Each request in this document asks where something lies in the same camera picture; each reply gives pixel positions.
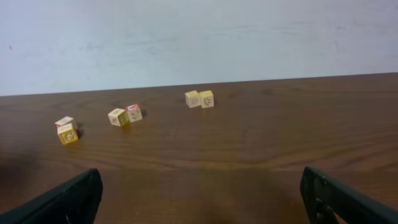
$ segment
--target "block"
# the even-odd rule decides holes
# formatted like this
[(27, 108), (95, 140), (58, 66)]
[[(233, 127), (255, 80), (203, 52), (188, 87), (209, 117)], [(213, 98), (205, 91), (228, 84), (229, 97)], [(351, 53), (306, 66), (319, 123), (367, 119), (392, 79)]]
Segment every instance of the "block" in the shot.
[(200, 95), (200, 104), (202, 108), (208, 108), (214, 106), (214, 96), (211, 90), (202, 91)]
[(69, 144), (79, 139), (76, 130), (73, 128), (71, 123), (59, 126), (57, 128), (57, 132), (62, 144)]
[(138, 103), (136, 103), (135, 105), (127, 106), (126, 111), (129, 115), (130, 122), (135, 122), (142, 119), (142, 114)]
[(62, 118), (61, 120), (59, 120), (57, 122), (55, 122), (55, 126), (56, 127), (61, 127), (61, 126), (64, 126), (66, 124), (69, 124), (69, 123), (73, 125), (73, 128), (75, 130), (77, 129), (76, 121), (73, 118), (68, 117), (68, 116)]
[(124, 109), (116, 108), (108, 113), (108, 117), (111, 124), (119, 127), (124, 126), (129, 122), (129, 115), (127, 115), (126, 110)]
[(185, 102), (190, 108), (200, 105), (200, 95), (196, 90), (185, 93)]

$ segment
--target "brown wooden surface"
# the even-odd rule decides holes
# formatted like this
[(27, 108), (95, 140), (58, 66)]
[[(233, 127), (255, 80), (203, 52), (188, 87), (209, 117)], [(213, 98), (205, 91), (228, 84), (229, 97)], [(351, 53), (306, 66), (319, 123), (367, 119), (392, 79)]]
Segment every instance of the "brown wooden surface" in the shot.
[[(142, 121), (110, 125), (133, 103)], [(67, 146), (64, 116), (83, 131)], [(397, 148), (398, 73), (0, 97), (0, 212), (96, 167), (96, 223), (308, 223), (305, 166), (398, 208)]]

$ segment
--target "toy block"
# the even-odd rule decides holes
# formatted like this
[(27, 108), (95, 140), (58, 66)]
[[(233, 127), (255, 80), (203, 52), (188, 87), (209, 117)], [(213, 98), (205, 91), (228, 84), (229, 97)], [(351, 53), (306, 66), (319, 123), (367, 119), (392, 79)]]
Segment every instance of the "toy block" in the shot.
[(208, 108), (214, 106), (214, 95), (211, 90), (202, 91), (200, 95), (200, 104), (202, 108)]
[(57, 132), (62, 144), (69, 144), (79, 139), (76, 130), (73, 128), (71, 123), (59, 126), (57, 128)]
[(61, 120), (59, 120), (59, 121), (57, 121), (57, 122), (55, 122), (55, 126), (56, 126), (56, 127), (61, 127), (61, 126), (64, 126), (64, 125), (66, 125), (66, 124), (69, 124), (69, 123), (72, 124), (72, 126), (73, 126), (73, 128), (74, 128), (75, 130), (77, 129), (76, 121), (75, 121), (73, 118), (68, 117), (68, 116), (62, 118)]
[(129, 115), (130, 122), (135, 122), (142, 119), (142, 114), (138, 103), (136, 103), (135, 105), (127, 106), (126, 111)]
[(126, 110), (124, 109), (116, 108), (115, 110), (112, 110), (108, 114), (108, 117), (109, 120), (111, 121), (111, 124), (119, 127), (124, 126), (129, 122), (129, 116), (127, 115)]
[(185, 102), (190, 108), (200, 105), (200, 95), (196, 90), (185, 93)]

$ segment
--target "white backdrop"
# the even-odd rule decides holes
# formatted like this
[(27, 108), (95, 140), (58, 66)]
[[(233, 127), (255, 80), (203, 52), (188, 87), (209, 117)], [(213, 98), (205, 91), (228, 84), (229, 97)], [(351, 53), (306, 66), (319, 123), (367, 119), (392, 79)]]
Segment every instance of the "white backdrop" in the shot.
[(397, 0), (0, 1), (0, 95), (397, 71)]

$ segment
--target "white wall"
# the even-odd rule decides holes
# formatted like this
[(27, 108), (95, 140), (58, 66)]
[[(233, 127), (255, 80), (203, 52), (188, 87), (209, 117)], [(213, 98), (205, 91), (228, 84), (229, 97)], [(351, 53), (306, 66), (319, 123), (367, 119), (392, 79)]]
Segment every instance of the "white wall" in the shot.
[(0, 1), (0, 95), (397, 71), (397, 0)]

